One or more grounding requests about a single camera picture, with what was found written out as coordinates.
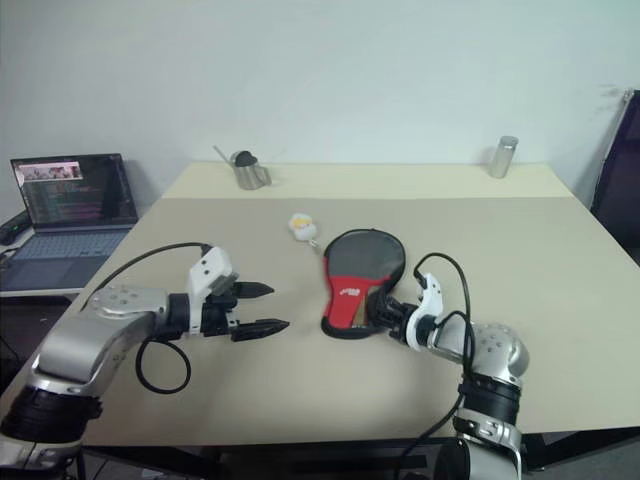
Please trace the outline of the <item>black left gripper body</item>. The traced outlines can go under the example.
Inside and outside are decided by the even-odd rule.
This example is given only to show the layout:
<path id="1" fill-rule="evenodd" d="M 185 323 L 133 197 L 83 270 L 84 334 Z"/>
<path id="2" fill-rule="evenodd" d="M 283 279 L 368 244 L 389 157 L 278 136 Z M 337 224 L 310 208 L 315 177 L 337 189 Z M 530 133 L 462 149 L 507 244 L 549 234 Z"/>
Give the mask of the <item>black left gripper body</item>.
<path id="1" fill-rule="evenodd" d="M 239 288 L 231 286 L 224 293 L 209 294 L 202 305 L 202 335 L 230 336 L 238 326 L 234 309 L 238 304 Z"/>

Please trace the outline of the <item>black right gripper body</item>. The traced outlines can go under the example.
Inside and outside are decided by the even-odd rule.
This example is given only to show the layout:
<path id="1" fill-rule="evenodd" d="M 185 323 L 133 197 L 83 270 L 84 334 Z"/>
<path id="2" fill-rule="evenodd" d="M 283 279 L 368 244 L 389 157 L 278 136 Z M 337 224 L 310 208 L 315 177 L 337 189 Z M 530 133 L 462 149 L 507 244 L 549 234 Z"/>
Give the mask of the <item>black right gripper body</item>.
<path id="1" fill-rule="evenodd" d="M 414 305 L 400 302 L 390 295 L 383 301 L 382 320 L 389 336 L 398 342 L 406 342 L 408 321 L 414 312 Z"/>

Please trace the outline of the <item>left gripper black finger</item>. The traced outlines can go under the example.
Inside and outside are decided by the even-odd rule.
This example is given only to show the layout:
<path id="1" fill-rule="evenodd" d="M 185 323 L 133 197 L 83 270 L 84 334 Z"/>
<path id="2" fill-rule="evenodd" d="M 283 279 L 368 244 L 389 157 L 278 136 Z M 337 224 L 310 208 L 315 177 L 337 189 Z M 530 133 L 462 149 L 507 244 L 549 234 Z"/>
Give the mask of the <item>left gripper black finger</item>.
<path id="1" fill-rule="evenodd" d="M 239 324 L 232 330 L 232 341 L 258 340 L 286 329 L 290 323 L 280 319 L 260 319 L 252 323 Z"/>
<path id="2" fill-rule="evenodd" d="M 233 296 L 239 300 L 256 299 L 274 292 L 272 287 L 260 282 L 237 281 L 233 285 Z"/>

